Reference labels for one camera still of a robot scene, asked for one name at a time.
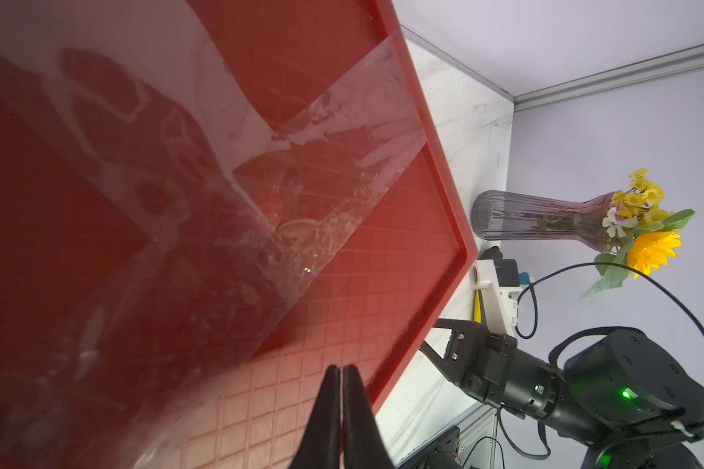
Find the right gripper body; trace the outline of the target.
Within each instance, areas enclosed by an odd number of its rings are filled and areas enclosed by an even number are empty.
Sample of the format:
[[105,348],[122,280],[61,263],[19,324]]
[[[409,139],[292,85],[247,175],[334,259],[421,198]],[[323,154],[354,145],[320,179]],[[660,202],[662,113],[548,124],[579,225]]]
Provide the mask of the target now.
[[445,377],[482,404],[502,404],[517,340],[480,322],[446,320],[445,326],[451,330]]

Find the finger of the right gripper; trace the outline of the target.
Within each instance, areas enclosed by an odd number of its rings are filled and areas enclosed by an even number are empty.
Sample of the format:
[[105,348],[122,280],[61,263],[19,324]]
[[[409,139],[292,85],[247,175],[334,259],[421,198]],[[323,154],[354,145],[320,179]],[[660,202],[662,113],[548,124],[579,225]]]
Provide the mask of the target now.
[[475,356],[475,322],[437,320],[420,345],[420,351],[447,381],[461,386]]

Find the red drawer cabinet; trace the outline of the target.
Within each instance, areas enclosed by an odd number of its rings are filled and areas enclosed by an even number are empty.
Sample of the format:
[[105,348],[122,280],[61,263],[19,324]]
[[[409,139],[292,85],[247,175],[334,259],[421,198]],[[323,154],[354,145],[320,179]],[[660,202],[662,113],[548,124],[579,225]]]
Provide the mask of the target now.
[[476,249],[389,1],[0,1],[0,468],[284,468]]

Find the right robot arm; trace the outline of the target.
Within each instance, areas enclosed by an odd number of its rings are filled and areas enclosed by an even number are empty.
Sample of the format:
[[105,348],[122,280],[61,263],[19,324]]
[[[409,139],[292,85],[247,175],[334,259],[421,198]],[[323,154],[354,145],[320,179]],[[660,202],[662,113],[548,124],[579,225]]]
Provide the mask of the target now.
[[473,400],[529,417],[587,449],[585,468],[698,468],[704,387],[637,328],[577,332],[541,360],[506,334],[470,320],[438,320],[444,354],[420,351]]

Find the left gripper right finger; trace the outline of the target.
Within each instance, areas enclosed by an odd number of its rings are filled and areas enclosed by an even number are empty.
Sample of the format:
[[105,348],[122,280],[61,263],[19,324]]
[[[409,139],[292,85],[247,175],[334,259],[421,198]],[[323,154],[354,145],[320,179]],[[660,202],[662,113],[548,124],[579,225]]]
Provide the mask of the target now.
[[393,469],[359,369],[342,371],[343,460],[347,469]]

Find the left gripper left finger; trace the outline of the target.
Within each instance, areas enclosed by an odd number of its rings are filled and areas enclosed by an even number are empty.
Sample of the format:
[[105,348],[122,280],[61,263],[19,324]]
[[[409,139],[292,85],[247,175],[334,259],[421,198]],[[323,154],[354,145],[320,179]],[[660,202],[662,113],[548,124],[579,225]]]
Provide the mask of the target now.
[[341,370],[328,367],[289,469],[338,469],[341,456]]

